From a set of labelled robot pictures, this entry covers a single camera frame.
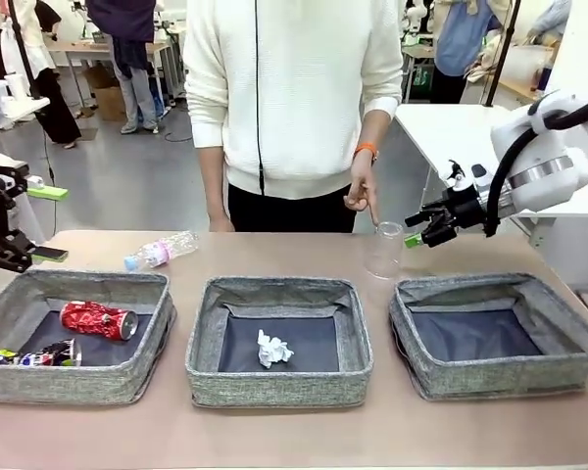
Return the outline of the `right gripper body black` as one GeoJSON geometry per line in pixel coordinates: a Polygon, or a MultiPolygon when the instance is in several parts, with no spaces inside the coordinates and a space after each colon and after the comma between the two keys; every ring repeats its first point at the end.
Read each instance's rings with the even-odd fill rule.
{"type": "Polygon", "coordinates": [[[444,225],[450,229],[468,229],[486,221],[486,211],[474,185],[462,190],[446,189],[442,194],[444,225]]]}

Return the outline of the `person's left hand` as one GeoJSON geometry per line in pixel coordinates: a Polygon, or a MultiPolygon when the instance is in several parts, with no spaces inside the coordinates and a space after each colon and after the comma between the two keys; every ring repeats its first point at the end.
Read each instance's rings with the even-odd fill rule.
{"type": "Polygon", "coordinates": [[[373,171],[373,153],[359,151],[351,165],[351,186],[344,197],[345,206],[355,212],[369,211],[374,226],[379,224],[377,185],[373,171]]]}

